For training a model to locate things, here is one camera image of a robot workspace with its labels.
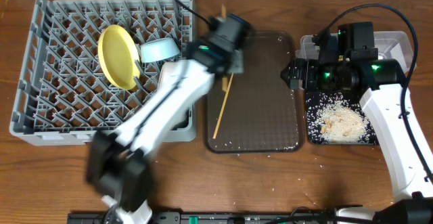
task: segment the dish rack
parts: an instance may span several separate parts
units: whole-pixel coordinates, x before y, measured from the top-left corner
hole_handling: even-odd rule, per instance
[[[180,0],[194,8],[193,0]],[[99,36],[117,24],[139,46],[173,38],[181,53],[142,64],[129,91],[111,85],[97,55]],[[174,0],[36,0],[9,130],[33,145],[80,145],[96,130],[112,131],[153,96],[164,62],[185,57],[194,16]],[[196,109],[164,141],[196,137]]]

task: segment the brown wood tabletop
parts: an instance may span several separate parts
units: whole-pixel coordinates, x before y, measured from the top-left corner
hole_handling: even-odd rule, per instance
[[[411,81],[418,121],[433,144],[433,0],[196,0],[203,16],[221,4],[258,30],[283,30],[299,40],[321,30],[344,10],[362,3],[400,9],[418,35],[419,59]],[[8,0],[0,21],[0,223],[65,223],[76,210],[106,210],[84,181],[86,146],[34,147],[9,134],[9,122],[35,0]],[[375,30],[409,30],[390,11],[364,9],[339,23],[373,21]],[[200,33],[206,32],[199,22]],[[295,153],[218,155],[200,132],[191,143],[164,143],[154,162],[156,210],[290,212],[297,206],[326,208],[393,202],[380,147],[313,145]]]

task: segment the wood grain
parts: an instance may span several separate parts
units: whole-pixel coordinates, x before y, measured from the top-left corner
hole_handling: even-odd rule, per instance
[[[433,0],[196,0],[203,16],[221,4],[259,30],[284,30],[299,49],[335,16],[361,3],[387,3],[413,23],[419,39],[418,67],[410,90],[427,140],[433,143]],[[22,57],[35,0],[9,0],[0,21],[0,223],[65,223],[74,210],[105,210],[84,181],[86,146],[34,147],[9,134]],[[403,30],[394,14],[377,8],[348,15],[339,23],[371,20],[375,30]],[[199,23],[200,33],[205,25]],[[219,155],[202,134],[191,143],[162,145],[154,171],[156,210],[290,212],[297,206],[363,204],[384,208],[392,199],[380,147],[313,145],[291,154]]]

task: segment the yellow plate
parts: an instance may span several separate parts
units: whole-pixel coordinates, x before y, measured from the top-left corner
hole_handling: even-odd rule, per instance
[[[119,25],[111,25],[102,32],[97,45],[102,71],[107,79],[121,89],[135,87],[134,76],[140,71],[134,61],[138,51],[129,33]]]

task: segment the plastic dish rack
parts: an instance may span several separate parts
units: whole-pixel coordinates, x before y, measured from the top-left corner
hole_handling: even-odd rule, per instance
[[[193,9],[193,0],[181,0]],[[97,56],[102,31],[124,27],[137,48],[171,37],[183,58],[194,17],[173,0],[36,0],[9,130],[33,145],[79,145],[112,131],[158,87],[161,65],[136,63],[141,76],[125,91],[111,85]],[[196,137],[196,109],[164,141]]]

